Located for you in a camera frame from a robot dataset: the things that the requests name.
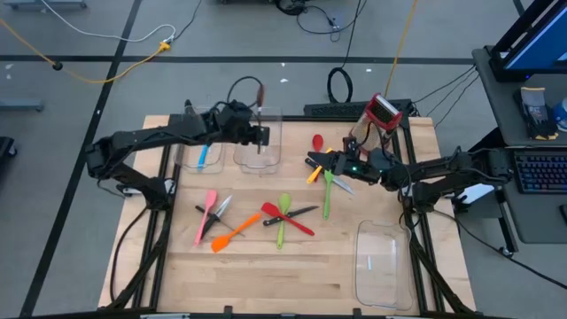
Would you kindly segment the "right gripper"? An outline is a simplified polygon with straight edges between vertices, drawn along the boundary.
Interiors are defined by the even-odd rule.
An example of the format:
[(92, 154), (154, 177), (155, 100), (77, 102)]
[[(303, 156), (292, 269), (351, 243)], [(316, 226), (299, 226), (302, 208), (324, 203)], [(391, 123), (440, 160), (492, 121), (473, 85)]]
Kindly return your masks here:
[(361, 160), (344, 152), (308, 152), (310, 163), (321, 167), (334, 175), (346, 175), (352, 179), (368, 184), (376, 184), (384, 171), (384, 161), (379, 158)]

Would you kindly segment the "green silicone spatula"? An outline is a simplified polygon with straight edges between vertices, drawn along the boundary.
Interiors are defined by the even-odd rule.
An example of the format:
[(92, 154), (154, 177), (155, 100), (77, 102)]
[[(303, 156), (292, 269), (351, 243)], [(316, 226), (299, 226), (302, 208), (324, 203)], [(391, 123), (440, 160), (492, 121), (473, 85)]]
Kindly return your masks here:
[(331, 184), (333, 181), (333, 174), (329, 170), (325, 170), (324, 179), (326, 182), (326, 188), (325, 188), (325, 198), (324, 198), (322, 217), (324, 220), (328, 220), (330, 217), (330, 195), (331, 195)]

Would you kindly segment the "brown wooden spoon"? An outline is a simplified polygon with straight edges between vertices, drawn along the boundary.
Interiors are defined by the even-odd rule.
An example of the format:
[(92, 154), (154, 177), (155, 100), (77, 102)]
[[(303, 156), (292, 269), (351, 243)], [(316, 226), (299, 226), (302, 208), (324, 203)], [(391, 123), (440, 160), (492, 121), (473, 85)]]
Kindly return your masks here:
[(256, 113), (256, 121), (258, 122), (258, 125), (261, 126), (261, 110), (262, 110), (262, 105), (263, 105), (263, 100), (264, 100), (264, 94), (265, 94), (265, 87), (263, 84), (260, 84), (258, 91), (257, 91), (257, 96), (256, 96), (256, 102), (255, 105), (257, 107), (257, 113)]

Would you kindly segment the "light green silicone spoon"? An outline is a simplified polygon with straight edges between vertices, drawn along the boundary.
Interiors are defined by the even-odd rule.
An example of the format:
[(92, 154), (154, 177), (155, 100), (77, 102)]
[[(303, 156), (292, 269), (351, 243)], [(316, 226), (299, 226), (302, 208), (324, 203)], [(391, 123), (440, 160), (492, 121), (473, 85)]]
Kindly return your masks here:
[[(280, 213), (283, 215), (287, 215), (290, 206), (291, 206), (291, 195), (289, 193), (283, 193), (278, 199), (278, 208), (280, 210)], [(278, 250), (282, 249), (283, 244), (284, 244), (284, 221), (281, 221), (277, 233), (277, 241), (276, 241), (277, 249)]]

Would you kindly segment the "red silicone spatula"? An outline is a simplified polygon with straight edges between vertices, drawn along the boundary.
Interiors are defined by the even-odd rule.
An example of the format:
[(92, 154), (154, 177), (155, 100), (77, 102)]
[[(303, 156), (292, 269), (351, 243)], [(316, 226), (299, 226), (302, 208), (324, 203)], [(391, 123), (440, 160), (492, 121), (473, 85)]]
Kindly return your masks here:
[(272, 216), (272, 217), (280, 218), (283, 221), (286, 221), (286, 222), (292, 224), (293, 226), (295, 226), (296, 228), (298, 228), (299, 230), (301, 230), (302, 232), (304, 232), (304, 233), (306, 233), (310, 236), (313, 236), (315, 234), (310, 228), (308, 228), (308, 227), (306, 227), (306, 226), (304, 226), (304, 225), (302, 225), (298, 222), (295, 222), (293, 219), (291, 219), (287, 215), (281, 214), (278, 207), (271, 204), (271, 203), (268, 203), (268, 202), (264, 203), (261, 207), (261, 211)]

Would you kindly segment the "black blade kitchen knife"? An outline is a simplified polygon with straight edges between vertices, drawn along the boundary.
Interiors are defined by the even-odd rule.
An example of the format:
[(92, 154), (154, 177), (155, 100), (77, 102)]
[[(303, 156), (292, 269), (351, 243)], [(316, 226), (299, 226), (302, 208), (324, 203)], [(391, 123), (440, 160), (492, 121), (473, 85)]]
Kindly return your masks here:
[[(304, 213), (313, 211), (316, 208), (319, 208), (319, 206), (307, 206), (307, 207), (304, 207), (304, 208), (300, 208), (298, 210), (288, 212), (288, 216), (294, 217), (294, 216), (297, 216), (297, 215), (300, 215), (300, 214), (304, 214)], [(262, 222), (262, 224), (263, 224), (263, 226), (270, 226), (270, 225), (273, 225), (273, 224), (277, 224), (277, 223), (281, 222), (282, 220), (283, 219), (280, 218), (280, 217), (274, 217), (274, 218), (269, 219), (269, 220), (264, 220)]]

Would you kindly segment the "pink silicone spatula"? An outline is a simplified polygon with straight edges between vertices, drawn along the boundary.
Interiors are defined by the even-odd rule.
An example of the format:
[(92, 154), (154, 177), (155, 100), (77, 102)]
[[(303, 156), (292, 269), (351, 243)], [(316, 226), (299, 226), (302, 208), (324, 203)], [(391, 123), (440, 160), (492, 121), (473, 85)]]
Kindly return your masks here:
[(197, 234), (196, 234), (196, 236), (195, 236), (195, 239), (194, 239), (194, 244), (193, 244), (194, 247), (198, 246), (199, 243), (200, 243), (200, 241), (201, 241), (201, 238), (202, 238), (202, 236), (203, 236), (203, 230), (204, 230), (204, 227), (205, 227), (207, 218), (208, 218), (209, 211), (210, 211), (210, 209), (214, 206), (214, 203), (215, 203), (215, 201), (216, 201), (216, 198), (217, 198), (217, 191), (215, 191), (215, 190), (209, 190), (209, 191), (206, 193), (206, 198), (205, 198), (205, 211), (204, 211), (204, 214), (203, 214), (203, 217), (202, 217), (200, 226), (199, 226), (199, 228), (198, 228), (198, 232), (197, 232)]

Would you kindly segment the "thin black knife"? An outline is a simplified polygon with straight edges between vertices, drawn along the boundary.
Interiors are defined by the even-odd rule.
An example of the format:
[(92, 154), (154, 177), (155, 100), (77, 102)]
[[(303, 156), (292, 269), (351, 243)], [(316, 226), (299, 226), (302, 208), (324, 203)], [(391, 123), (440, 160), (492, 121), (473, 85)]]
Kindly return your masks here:
[[(195, 206), (195, 209), (202, 214), (205, 213), (205, 209), (202, 206)], [(231, 228), (227, 223), (223, 222), (217, 215), (208, 214), (206, 224), (205, 224), (205, 227), (204, 227), (204, 230), (203, 230), (203, 235), (201, 236), (201, 239), (204, 237), (204, 235), (207, 233), (207, 231), (209, 231), (213, 227), (213, 225), (215, 223), (219, 223), (220, 225), (225, 226), (226, 228), (228, 228), (231, 231), (235, 230), (234, 228)]]

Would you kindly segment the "white blade black handle knife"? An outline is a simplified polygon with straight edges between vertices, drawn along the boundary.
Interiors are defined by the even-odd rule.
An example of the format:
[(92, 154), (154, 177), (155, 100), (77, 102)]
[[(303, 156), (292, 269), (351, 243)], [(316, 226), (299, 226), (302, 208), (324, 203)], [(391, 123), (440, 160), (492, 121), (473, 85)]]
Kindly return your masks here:
[(216, 211), (213, 214), (207, 215), (206, 223), (205, 223), (205, 226), (203, 228), (201, 238), (204, 238), (205, 234), (215, 225), (215, 223), (221, 221), (221, 217), (222, 217), (223, 213), (226, 211), (226, 209), (228, 208), (231, 200), (232, 200), (232, 195), (229, 195), (221, 203), (221, 205), (216, 209)]

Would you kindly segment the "orange silicone spatula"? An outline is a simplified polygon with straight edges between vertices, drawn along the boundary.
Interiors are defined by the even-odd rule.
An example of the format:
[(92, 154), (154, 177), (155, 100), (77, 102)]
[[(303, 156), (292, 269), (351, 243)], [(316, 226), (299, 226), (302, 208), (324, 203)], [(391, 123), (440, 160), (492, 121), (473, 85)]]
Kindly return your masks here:
[(252, 215), (249, 219), (247, 219), (245, 222), (243, 222), (242, 224), (240, 224), (235, 230), (233, 230), (232, 232), (230, 232), (227, 235), (222, 235), (222, 236), (218, 236), (212, 243), (211, 243), (211, 249), (214, 253), (218, 253), (219, 251), (221, 251), (222, 249), (224, 249), (230, 242), (230, 240), (240, 234), (243, 230), (245, 230), (246, 228), (248, 228), (249, 226), (253, 225), (254, 223), (256, 223), (259, 219), (261, 218), (261, 214), (257, 213)]

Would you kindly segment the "large clear plastic bin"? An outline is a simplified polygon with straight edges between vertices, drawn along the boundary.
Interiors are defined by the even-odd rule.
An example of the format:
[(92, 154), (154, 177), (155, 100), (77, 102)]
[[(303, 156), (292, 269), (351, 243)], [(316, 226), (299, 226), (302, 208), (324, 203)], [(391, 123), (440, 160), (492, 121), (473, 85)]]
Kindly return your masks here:
[(412, 308), (409, 229), (364, 220), (358, 226), (355, 248), (356, 299), (367, 307), (397, 311)]

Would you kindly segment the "black round device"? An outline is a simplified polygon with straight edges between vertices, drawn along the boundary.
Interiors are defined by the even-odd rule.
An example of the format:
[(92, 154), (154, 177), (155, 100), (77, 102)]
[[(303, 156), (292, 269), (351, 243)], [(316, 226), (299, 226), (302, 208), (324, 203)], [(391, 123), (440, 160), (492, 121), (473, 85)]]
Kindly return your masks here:
[(299, 16), (307, 10), (310, 0), (273, 0), (276, 8), (288, 16)]

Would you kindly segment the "grey desk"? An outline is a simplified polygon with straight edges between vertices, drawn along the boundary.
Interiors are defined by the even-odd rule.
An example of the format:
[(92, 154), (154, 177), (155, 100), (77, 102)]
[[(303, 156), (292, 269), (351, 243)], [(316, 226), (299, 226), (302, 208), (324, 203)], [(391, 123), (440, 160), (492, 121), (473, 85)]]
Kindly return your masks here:
[[(525, 87), (543, 87), (546, 103), (556, 105), (567, 98), (567, 74), (535, 74), (524, 84), (520, 82), (498, 82), (491, 67), (486, 49), (475, 49), (472, 57), (480, 80), (492, 108), (509, 161), (517, 155), (547, 155), (567, 164), (567, 133), (551, 141), (539, 141), (528, 136), (520, 107), (514, 94)], [(525, 244), (567, 244), (567, 220), (560, 206), (567, 205), (567, 192), (527, 194), (520, 191), (516, 177), (503, 187), (509, 213), (516, 226), (517, 237)]]

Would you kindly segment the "grey black work gloves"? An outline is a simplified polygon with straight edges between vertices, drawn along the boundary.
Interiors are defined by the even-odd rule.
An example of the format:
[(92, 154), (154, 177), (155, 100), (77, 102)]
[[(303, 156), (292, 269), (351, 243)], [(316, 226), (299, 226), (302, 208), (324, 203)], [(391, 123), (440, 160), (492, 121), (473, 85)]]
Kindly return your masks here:
[(546, 103), (545, 91), (543, 87), (521, 87), (513, 95), (528, 137), (532, 140), (549, 141), (558, 138), (553, 111)]

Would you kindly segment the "grey furniture foot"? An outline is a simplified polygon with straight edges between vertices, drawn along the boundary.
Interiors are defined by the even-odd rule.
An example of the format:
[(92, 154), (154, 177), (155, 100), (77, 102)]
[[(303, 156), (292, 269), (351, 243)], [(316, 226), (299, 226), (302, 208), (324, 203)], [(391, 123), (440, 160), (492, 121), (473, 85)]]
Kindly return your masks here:
[(37, 111), (42, 112), (44, 103), (33, 98), (0, 98), (0, 111)]

